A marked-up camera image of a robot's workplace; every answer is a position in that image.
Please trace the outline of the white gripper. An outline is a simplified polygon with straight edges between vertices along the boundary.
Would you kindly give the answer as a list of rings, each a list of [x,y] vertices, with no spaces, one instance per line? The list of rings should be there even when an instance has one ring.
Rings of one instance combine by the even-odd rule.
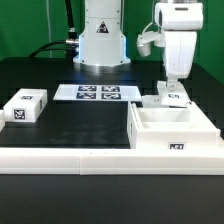
[[[155,4],[154,19],[164,41],[167,88],[174,91],[177,80],[190,74],[197,31],[203,27],[203,4],[198,1],[159,1]]]

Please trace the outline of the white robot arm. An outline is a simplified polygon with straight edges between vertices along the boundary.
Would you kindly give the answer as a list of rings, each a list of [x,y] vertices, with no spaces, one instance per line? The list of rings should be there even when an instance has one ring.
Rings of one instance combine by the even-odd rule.
[[[152,24],[158,30],[144,28],[137,37],[137,49],[146,57],[153,45],[163,48],[167,82],[172,84],[190,74],[197,31],[203,27],[203,4],[198,0],[157,0],[152,9]],[[85,0],[85,27],[78,38],[75,65],[97,73],[128,65],[121,25],[121,0]]]

